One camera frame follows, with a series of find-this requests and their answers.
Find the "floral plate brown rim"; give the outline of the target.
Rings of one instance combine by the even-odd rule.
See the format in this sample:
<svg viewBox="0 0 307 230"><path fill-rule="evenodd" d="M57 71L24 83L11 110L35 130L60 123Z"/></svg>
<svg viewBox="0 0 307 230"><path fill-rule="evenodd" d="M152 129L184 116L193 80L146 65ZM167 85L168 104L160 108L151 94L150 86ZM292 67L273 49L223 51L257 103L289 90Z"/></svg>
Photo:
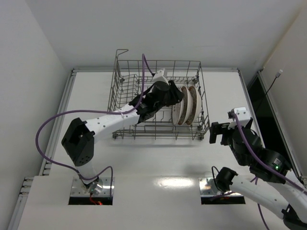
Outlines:
<svg viewBox="0 0 307 230"><path fill-rule="evenodd" d="M185 123L187 125L191 125L194 122L195 117L195 113L193 111L193 97L187 86L182 86L181 91L184 93L184 105L178 124L183 125Z"/></svg>
<svg viewBox="0 0 307 230"><path fill-rule="evenodd" d="M193 122L196 121L201 112L201 103L202 103L201 95L195 86L190 86L189 92L192 97L192 110L188 119L186 120L187 125L191 125Z"/></svg>

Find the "white plate orange sunburst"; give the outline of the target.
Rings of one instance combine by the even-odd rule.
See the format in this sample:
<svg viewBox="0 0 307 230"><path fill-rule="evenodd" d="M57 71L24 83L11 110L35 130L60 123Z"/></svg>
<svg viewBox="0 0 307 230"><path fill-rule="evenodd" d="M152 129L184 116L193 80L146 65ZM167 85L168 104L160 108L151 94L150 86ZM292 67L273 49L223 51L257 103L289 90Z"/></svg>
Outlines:
<svg viewBox="0 0 307 230"><path fill-rule="evenodd" d="M180 121L181 115L183 113L184 101L181 101L172 106L172 123L177 125Z"/></svg>

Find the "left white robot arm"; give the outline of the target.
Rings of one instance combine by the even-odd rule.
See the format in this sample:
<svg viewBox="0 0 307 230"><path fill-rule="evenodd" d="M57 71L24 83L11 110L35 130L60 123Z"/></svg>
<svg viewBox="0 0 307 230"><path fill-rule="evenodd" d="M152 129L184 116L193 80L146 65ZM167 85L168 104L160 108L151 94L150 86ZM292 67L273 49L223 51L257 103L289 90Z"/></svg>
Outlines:
<svg viewBox="0 0 307 230"><path fill-rule="evenodd" d="M122 108L95 119L71 121L61 144L79 172L86 188L99 181L92 158L94 145L103 137L117 130L145 122L165 106L173 106L183 100L184 94L169 82L157 81L143 95L137 95Z"/></svg>

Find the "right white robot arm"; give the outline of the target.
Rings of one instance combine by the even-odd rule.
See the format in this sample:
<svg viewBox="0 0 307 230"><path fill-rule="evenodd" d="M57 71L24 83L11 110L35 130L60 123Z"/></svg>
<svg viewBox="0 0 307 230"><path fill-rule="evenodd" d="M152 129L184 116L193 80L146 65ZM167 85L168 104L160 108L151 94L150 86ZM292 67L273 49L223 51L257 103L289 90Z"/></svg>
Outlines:
<svg viewBox="0 0 307 230"><path fill-rule="evenodd" d="M290 230L307 228L307 189L292 172L291 164L280 153L263 147L260 137L251 129L252 118L241 119L231 113L232 123L214 122L210 127L209 143L222 137L221 145L228 146L240 166L249 167L257 179L272 186L277 194L245 180L236 171L223 167L214 177L221 192L240 193L265 207Z"/></svg>

